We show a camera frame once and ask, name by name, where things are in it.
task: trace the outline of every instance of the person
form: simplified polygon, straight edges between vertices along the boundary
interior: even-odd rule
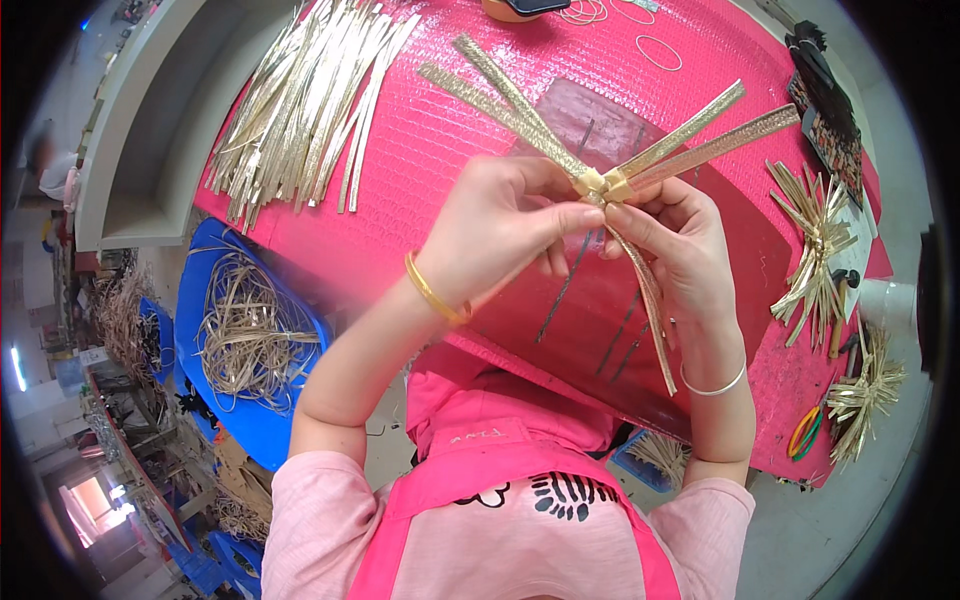
[[[37,187],[48,198],[66,200],[67,176],[77,165],[77,153],[59,152],[51,137],[53,121],[43,121],[27,149],[27,170],[36,177]]]
[[[719,211],[677,179],[605,210],[577,199],[545,158],[470,161],[413,261],[446,310],[401,277],[300,394],[273,481],[265,598],[733,598],[755,507],[744,483],[756,416]],[[684,381],[703,392],[691,392],[676,498],[642,515],[591,457],[609,448],[614,418],[444,343],[409,374],[418,463],[372,490],[365,423],[447,327],[443,313],[479,310],[533,262],[567,276],[564,236],[605,224],[657,257]]]

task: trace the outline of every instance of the pink t-shirt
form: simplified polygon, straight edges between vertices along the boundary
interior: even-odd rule
[[[288,460],[273,482],[263,597],[344,598],[383,516],[359,465],[332,451]],[[733,598],[755,502],[706,479],[646,516],[682,597]],[[603,484],[550,472],[415,516],[393,598],[644,598],[625,508]]]

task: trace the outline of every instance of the shelf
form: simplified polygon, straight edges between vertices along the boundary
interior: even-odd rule
[[[101,88],[75,215],[79,252],[183,242],[206,159],[296,3],[167,0]]]

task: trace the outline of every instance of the woman's right hand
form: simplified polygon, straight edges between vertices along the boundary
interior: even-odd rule
[[[708,195],[670,178],[626,204],[607,204],[606,215],[608,225],[657,257],[651,268],[663,289],[664,318],[673,318],[680,331],[736,323],[727,241]],[[603,256],[623,253],[610,239]]]

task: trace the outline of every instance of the black printed graphic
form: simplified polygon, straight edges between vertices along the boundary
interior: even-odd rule
[[[503,506],[505,500],[503,494],[510,489],[510,482],[503,484],[501,488],[490,488],[485,492],[475,493],[469,498],[463,500],[454,500],[456,504],[465,505],[470,502],[479,502],[489,509],[498,509]]]
[[[594,502],[619,502],[610,486],[589,477],[550,471],[530,479],[534,482],[534,495],[542,496],[534,508],[557,518],[573,520],[576,515],[578,521],[584,521]]]

